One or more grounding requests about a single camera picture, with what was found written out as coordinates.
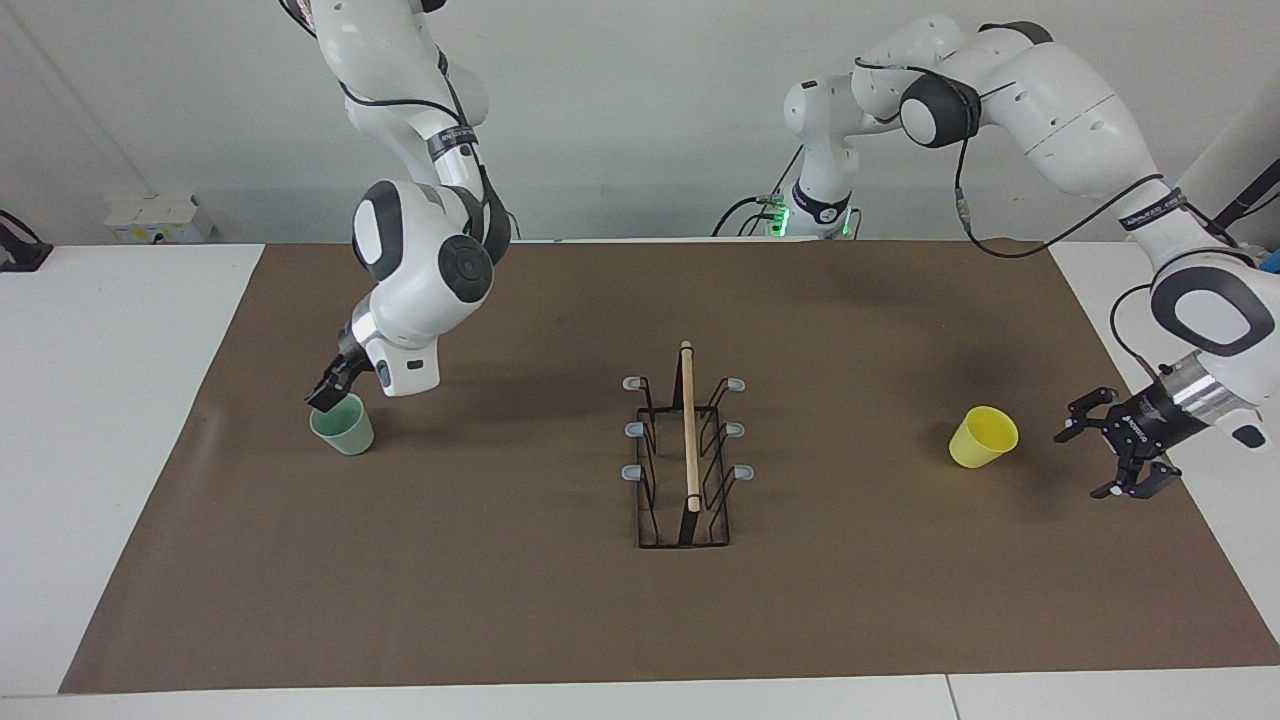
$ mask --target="black cable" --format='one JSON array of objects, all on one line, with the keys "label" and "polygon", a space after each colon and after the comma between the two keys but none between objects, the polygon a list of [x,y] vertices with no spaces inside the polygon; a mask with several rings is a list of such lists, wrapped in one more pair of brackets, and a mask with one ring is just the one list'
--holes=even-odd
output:
[{"label": "black cable", "polygon": [[1210,218],[1204,213],[1201,213],[1199,208],[1192,205],[1190,200],[1184,200],[1183,204],[1187,205],[1187,209],[1190,210],[1193,215],[1196,215],[1197,218],[1199,218],[1204,223],[1204,229],[1207,229],[1212,234],[1216,234],[1219,237],[1219,240],[1222,241],[1224,245],[1228,245],[1228,246],[1235,247],[1235,249],[1240,247],[1240,243],[1236,242],[1235,238],[1231,237],[1231,234],[1229,232],[1226,232],[1226,228],[1224,228],[1222,225],[1217,224],[1217,222],[1215,222],[1212,218]]},{"label": "black cable", "polygon": [[4,218],[6,220],[9,220],[10,223],[13,223],[13,227],[15,227],[15,228],[20,229],[22,232],[27,233],[28,236],[31,236],[31,240],[35,240],[36,242],[44,242],[44,241],[40,240],[40,236],[36,234],[36,231],[31,229],[31,227],[27,225],[27,223],[24,223],[24,222],[19,220],[18,218],[13,217],[10,213],[8,213],[5,210],[0,210],[0,218]]},{"label": "black cable", "polygon": [[849,213],[858,213],[858,224],[854,227],[854,240],[858,240],[858,233],[863,232],[863,211],[860,208],[854,208]]},{"label": "black cable", "polygon": [[280,9],[284,10],[291,18],[293,18],[293,22],[298,23],[298,27],[301,27],[302,29],[307,31],[307,35],[310,35],[311,37],[316,36],[316,31],[311,29],[311,26],[308,26],[307,23],[302,22],[301,18],[298,18],[297,15],[294,15],[293,10],[289,9],[289,6],[284,3],[284,0],[279,0],[279,3],[280,3]]},{"label": "black cable", "polygon": [[[800,143],[800,147],[796,147],[796,154],[791,156],[791,161],[787,163],[787,168],[785,170],[782,170],[781,176],[778,176],[778,182],[773,183],[773,191],[769,195],[777,195],[778,191],[782,190],[782,183],[787,179],[787,176],[791,173],[791,168],[796,167],[796,160],[800,159],[800,154],[801,152],[804,152],[804,143]],[[756,220],[755,223],[756,224],[751,225],[751,234],[755,234],[755,228],[759,227],[760,222]]]},{"label": "black cable", "polygon": [[1134,351],[1134,348],[1129,347],[1129,343],[1126,343],[1124,338],[1120,337],[1120,328],[1116,325],[1116,314],[1120,311],[1120,306],[1124,304],[1124,301],[1129,300],[1129,297],[1132,297],[1134,293],[1142,292],[1144,290],[1151,290],[1151,283],[1130,287],[1111,305],[1111,320],[1110,320],[1111,337],[1116,338],[1116,343],[1120,345],[1120,348],[1128,352],[1130,357],[1137,360],[1138,364],[1142,365],[1142,369],[1146,370],[1148,375],[1155,375],[1155,370],[1152,370],[1151,364],[1147,363],[1147,359],[1143,357],[1142,355],[1138,355],[1138,352]]},{"label": "black cable", "polygon": [[404,105],[417,105],[417,106],[421,106],[421,108],[431,108],[433,110],[439,110],[439,111],[444,113],[445,115],[448,115],[449,118],[452,118],[453,122],[458,123],[460,126],[467,124],[466,120],[462,118],[462,114],[458,110],[454,110],[454,109],[448,108],[445,105],[440,105],[439,102],[433,102],[430,100],[410,100],[410,99],[398,99],[398,100],[365,100],[362,97],[357,97],[356,94],[352,92],[351,88],[347,87],[347,85],[344,82],[338,81],[338,86],[342,87],[343,94],[346,94],[347,97],[352,102],[355,102],[357,105],[364,105],[366,108],[397,108],[397,106],[404,106]]},{"label": "black cable", "polygon": [[992,249],[987,247],[986,245],[983,245],[984,242],[987,242],[989,240],[995,240],[995,238],[987,238],[987,241],[983,241],[983,240],[978,240],[977,237],[974,237],[973,228],[969,224],[969,220],[965,218],[965,210],[964,210],[964,208],[966,208],[966,204],[965,204],[965,200],[964,200],[964,190],[960,187],[960,169],[964,168],[964,151],[965,151],[965,146],[968,146],[968,145],[969,145],[969,141],[968,140],[964,141],[964,146],[961,146],[961,149],[960,149],[960,164],[959,164],[959,169],[956,170],[956,186],[955,186],[955,191],[956,191],[956,214],[960,215],[960,224],[964,227],[964,233],[965,233],[965,236],[969,237],[969,242],[972,242],[978,250],[982,250],[987,255],[991,255],[992,258],[1000,258],[1001,260],[1021,260],[1024,258],[1030,258],[1032,255],[1038,255],[1041,252],[1044,252],[1050,247],[1053,247],[1059,242],[1062,242],[1068,237],[1075,234],[1075,232],[1079,231],[1080,228],[1083,228],[1084,225],[1092,223],[1094,219],[1097,219],[1098,215],[1101,215],[1102,213],[1106,213],[1108,209],[1111,209],[1112,205],[1115,205],[1116,202],[1120,202],[1121,200],[1124,200],[1125,196],[1128,196],[1130,192],[1138,190],[1139,187],[1147,184],[1148,182],[1158,181],[1158,179],[1161,179],[1161,178],[1165,177],[1165,176],[1162,176],[1160,173],[1155,173],[1155,174],[1149,174],[1149,176],[1147,176],[1144,178],[1139,178],[1137,182],[1134,182],[1129,187],[1126,187],[1126,188],[1121,190],[1120,192],[1117,192],[1114,197],[1111,197],[1111,200],[1107,200],[1106,202],[1103,202],[1102,205],[1100,205],[1097,210],[1094,210],[1094,211],[1089,213],[1088,215],[1085,215],[1083,220],[1075,223],[1070,228],[1068,228],[1068,229],[1062,231],[1061,233],[1059,233],[1057,236],[1055,236],[1053,240],[1042,242],[1042,243],[1037,245],[1036,247],[1033,247],[1030,250],[1024,250],[1021,252],[1001,252],[998,250],[992,250]]},{"label": "black cable", "polygon": [[520,232],[520,219],[511,210],[507,210],[507,217],[511,218],[511,224],[516,228],[516,240],[525,240],[525,233]]},{"label": "black cable", "polygon": [[[869,70],[902,69],[902,70],[911,70],[911,72],[923,73],[923,74],[938,78],[940,81],[945,82],[946,86],[950,87],[956,94],[956,96],[960,97],[960,100],[965,105],[965,108],[969,106],[969,99],[968,99],[968,96],[960,90],[960,81],[950,78],[950,77],[947,77],[947,76],[945,76],[942,73],[931,70],[928,68],[922,68],[922,67],[918,67],[918,65],[874,65],[874,64],[864,61],[861,58],[854,58],[854,64],[858,65],[859,68],[864,68],[864,69],[869,69]],[[991,90],[991,91],[983,94],[979,97],[986,97],[987,95],[991,95],[993,92],[998,92],[998,91],[1005,90],[1005,88],[1007,88],[1010,86],[1011,85],[1009,85],[1009,83],[1002,85],[1002,86],[1000,86],[1000,87],[997,87],[995,90]],[[970,114],[970,117],[968,119],[966,132],[965,132],[966,137],[960,143],[960,158],[956,160],[956,181],[955,181],[955,187],[954,187],[955,193],[956,193],[956,215],[960,218],[960,224],[964,227],[964,232],[965,232],[965,236],[968,236],[969,242],[972,242],[975,247],[978,247],[978,250],[982,250],[983,252],[986,252],[987,255],[991,255],[992,258],[1000,258],[1002,260],[1021,260],[1024,258],[1030,258],[1032,255],[1038,255],[1041,252],[1044,252],[1050,247],[1052,247],[1052,246],[1057,245],[1059,242],[1066,240],[1068,237],[1070,237],[1071,234],[1074,234],[1076,231],[1079,231],[1084,225],[1087,225],[1091,222],[1093,222],[1098,215],[1101,215],[1102,213],[1105,213],[1106,210],[1108,210],[1112,205],[1115,205],[1116,202],[1119,202],[1120,200],[1123,200],[1130,192],[1138,190],[1139,187],[1142,187],[1143,184],[1147,184],[1151,181],[1162,179],[1165,177],[1165,176],[1162,176],[1160,173],[1156,173],[1156,174],[1151,174],[1151,176],[1147,176],[1144,178],[1140,178],[1135,183],[1133,183],[1129,187],[1126,187],[1125,190],[1120,191],[1111,200],[1107,200],[1105,204],[1102,204],[1101,208],[1098,208],[1093,213],[1089,213],[1083,220],[1075,223],[1074,225],[1071,225],[1070,228],[1068,228],[1065,232],[1057,234],[1052,240],[1037,245],[1032,250],[1027,250],[1027,251],[1023,251],[1023,252],[1000,252],[998,250],[992,250],[992,249],[987,247],[986,245],[983,245],[984,241],[978,240],[973,234],[973,225],[972,225],[972,222],[970,222],[970,218],[969,218],[969,204],[965,201],[964,187],[963,187],[963,183],[960,182],[961,178],[963,178],[963,176],[964,176],[964,160],[965,160],[965,155],[969,152],[969,138],[973,137],[974,135],[977,135],[977,129],[978,128],[973,127],[973,117]]]},{"label": "black cable", "polygon": [[764,205],[764,202],[760,202],[760,200],[758,197],[755,197],[755,196],[744,197],[744,199],[739,200],[737,202],[733,204],[732,208],[730,208],[728,210],[724,211],[723,215],[721,215],[721,222],[716,223],[716,229],[712,231],[712,237],[719,237],[721,228],[723,228],[724,223],[727,223],[728,219],[731,217],[733,217],[733,213],[737,213],[740,209],[750,205],[751,202],[756,202],[756,204]]},{"label": "black cable", "polygon": [[737,237],[742,237],[742,233],[746,232],[748,223],[750,223],[751,220],[755,220],[756,223],[759,223],[760,220],[768,220],[768,219],[772,219],[772,218],[773,218],[773,215],[769,214],[769,213],[759,213],[756,215],[751,215],[750,218],[742,220],[742,227],[737,228]]},{"label": "black cable", "polygon": [[[440,50],[439,45],[435,46],[435,50],[440,53],[440,56],[444,56],[444,51]],[[449,88],[449,97],[453,99],[453,109],[457,110],[458,124],[471,127],[471,120],[467,119],[467,110],[462,106],[462,101],[458,100],[458,91],[453,90],[453,81],[449,79],[448,67],[440,70],[440,76],[444,77],[444,85]]]},{"label": "black cable", "polygon": [[1271,205],[1272,202],[1275,202],[1276,197],[1280,197],[1280,192],[1276,192],[1275,195],[1272,195],[1271,197],[1268,197],[1261,205],[1254,205],[1253,208],[1249,208],[1245,213],[1240,214],[1240,218],[1248,218],[1249,215],[1253,215],[1258,210],[1261,210],[1261,209],[1266,208],[1267,205]]}]

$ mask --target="green cup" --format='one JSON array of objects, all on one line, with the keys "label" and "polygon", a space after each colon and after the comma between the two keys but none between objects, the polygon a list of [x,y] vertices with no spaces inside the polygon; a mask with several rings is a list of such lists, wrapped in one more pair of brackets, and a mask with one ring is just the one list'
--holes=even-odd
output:
[{"label": "green cup", "polygon": [[343,397],[328,413],[312,410],[311,432],[343,455],[360,455],[374,445],[374,424],[356,395]]}]

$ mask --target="wooden rod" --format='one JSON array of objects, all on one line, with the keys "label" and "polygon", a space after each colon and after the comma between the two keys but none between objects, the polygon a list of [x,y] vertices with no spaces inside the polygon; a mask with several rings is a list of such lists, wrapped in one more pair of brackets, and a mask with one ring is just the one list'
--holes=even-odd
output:
[{"label": "wooden rod", "polygon": [[701,512],[701,474],[698,471],[698,401],[694,397],[694,343],[687,340],[680,346],[680,374],[684,378],[685,483],[689,488],[689,511]]}]

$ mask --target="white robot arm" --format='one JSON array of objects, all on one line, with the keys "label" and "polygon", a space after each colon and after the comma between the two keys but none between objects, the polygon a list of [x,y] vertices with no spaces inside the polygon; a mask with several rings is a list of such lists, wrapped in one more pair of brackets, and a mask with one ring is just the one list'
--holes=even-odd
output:
[{"label": "white robot arm", "polygon": [[379,182],[356,208],[352,247],[378,286],[356,305],[307,402],[330,410],[370,370],[389,396],[429,391],[440,383],[439,337],[480,307],[511,242],[474,131],[489,99],[431,38],[428,13],[444,0],[279,3],[319,41],[352,124],[412,178]]},{"label": "white robot arm", "polygon": [[[1096,497],[1153,496],[1178,475],[1158,460],[1210,425],[1251,450],[1272,446],[1257,407],[1280,391],[1280,277],[1256,269],[1197,222],[1181,191],[1157,172],[1124,101],[1088,63],[1034,23],[983,26],[964,36],[948,18],[929,15],[855,60],[849,85],[840,106],[852,115],[844,124],[817,119],[803,127],[854,128],[852,135],[902,127],[918,145],[943,147],[968,141],[982,126],[1000,126],[1055,187],[1106,201],[1103,209],[1149,256],[1156,320],[1197,350],[1162,366],[1151,387],[1124,402],[1100,388],[1070,405],[1068,429],[1056,439],[1097,428],[1120,460],[1115,480]],[[812,97],[801,102],[820,105]],[[838,158],[832,163],[819,150],[806,161],[819,167],[804,168],[795,197],[787,197],[792,217],[804,220],[804,199],[819,190],[813,178],[824,183],[822,200],[849,191],[847,182],[837,187],[831,179],[847,168]],[[959,187],[956,206],[972,237]],[[1102,406],[1106,418],[1089,416]],[[1152,475],[1139,479],[1148,462]]]}]

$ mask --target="electrical outlet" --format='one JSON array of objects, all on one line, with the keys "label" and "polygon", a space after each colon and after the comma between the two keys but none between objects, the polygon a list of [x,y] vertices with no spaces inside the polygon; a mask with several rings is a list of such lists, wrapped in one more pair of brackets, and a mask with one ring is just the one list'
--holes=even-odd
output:
[{"label": "electrical outlet", "polygon": [[110,200],[106,227],[120,242],[201,243],[212,240],[212,220],[189,195]]}]

